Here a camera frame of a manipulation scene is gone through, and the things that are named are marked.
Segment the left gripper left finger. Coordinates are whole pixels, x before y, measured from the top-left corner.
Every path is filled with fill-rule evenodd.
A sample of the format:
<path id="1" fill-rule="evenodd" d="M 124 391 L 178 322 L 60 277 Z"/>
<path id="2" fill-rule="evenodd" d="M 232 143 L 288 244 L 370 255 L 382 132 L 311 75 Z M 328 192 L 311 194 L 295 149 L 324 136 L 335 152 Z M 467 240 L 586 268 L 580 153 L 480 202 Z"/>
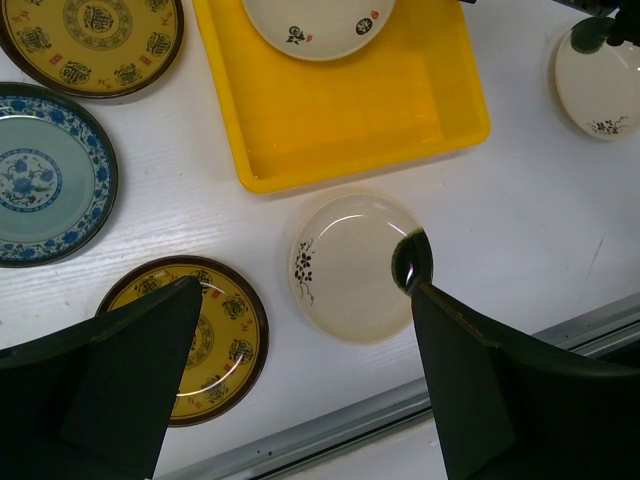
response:
<path id="1" fill-rule="evenodd" d="M 186 276 L 2 350 L 2 478 L 152 478 L 201 304 Z"/>

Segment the cream plate with characters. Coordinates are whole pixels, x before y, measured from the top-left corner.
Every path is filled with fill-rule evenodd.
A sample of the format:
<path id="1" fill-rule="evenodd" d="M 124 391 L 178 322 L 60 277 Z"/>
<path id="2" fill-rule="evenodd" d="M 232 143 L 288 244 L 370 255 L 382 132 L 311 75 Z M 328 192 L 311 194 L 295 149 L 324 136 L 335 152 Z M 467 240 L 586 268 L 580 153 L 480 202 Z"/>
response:
<path id="1" fill-rule="evenodd" d="M 370 43 L 391 17 L 394 0 L 249 0 L 244 10 L 261 37 L 290 57 L 332 61 Z"/>

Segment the blue floral plate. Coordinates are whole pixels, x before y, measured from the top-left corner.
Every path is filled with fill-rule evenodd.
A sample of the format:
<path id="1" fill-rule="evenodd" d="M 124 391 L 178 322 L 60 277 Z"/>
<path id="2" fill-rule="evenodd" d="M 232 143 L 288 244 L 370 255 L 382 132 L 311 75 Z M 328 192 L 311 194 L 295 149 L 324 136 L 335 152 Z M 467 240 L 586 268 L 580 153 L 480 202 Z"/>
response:
<path id="1" fill-rule="evenodd" d="M 36 85 L 1 85 L 1 265 L 60 261 L 104 227 L 119 169 L 109 136 L 77 102 Z"/>

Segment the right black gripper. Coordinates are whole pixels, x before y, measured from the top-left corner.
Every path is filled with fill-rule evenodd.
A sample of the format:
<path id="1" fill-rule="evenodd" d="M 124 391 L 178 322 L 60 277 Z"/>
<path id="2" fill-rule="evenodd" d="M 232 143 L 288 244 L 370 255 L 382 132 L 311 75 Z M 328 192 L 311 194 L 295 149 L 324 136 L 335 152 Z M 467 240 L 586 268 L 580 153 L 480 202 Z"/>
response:
<path id="1" fill-rule="evenodd" d="M 622 45 L 630 42 L 639 44 L 639 2 L 635 0 L 574 1 L 555 0 L 565 7 L 578 10 L 598 19 L 593 27 L 600 30 L 602 42 L 608 45 Z"/>

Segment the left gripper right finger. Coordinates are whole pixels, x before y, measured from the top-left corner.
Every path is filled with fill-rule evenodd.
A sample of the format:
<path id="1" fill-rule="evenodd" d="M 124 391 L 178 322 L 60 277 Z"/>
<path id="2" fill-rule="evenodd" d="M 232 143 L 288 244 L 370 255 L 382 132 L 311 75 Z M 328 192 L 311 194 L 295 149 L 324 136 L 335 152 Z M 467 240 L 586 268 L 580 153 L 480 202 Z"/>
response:
<path id="1" fill-rule="evenodd" d="M 635 479 L 639 372 L 552 346 L 437 287 L 411 294 L 451 479 Z"/>

